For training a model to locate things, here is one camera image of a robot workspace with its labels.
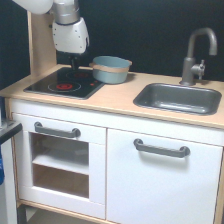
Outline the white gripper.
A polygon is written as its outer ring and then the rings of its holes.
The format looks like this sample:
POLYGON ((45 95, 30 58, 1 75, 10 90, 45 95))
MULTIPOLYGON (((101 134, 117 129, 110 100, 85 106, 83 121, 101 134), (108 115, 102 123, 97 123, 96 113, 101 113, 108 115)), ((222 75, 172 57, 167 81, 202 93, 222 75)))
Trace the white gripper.
POLYGON ((72 25, 52 24, 53 42, 57 51, 72 53, 69 55, 73 70, 80 66, 79 54, 83 54, 89 46, 89 34, 83 18, 72 25))

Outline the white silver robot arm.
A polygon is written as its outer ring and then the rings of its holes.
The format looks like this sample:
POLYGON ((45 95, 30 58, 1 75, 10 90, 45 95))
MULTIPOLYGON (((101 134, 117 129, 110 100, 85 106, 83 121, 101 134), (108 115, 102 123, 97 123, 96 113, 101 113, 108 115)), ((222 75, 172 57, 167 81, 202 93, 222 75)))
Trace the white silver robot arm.
POLYGON ((70 55, 70 64, 77 70, 80 56, 89 47, 89 34, 80 16, 78 0, 13 0, 33 14, 53 15, 52 34, 55 49, 70 55))

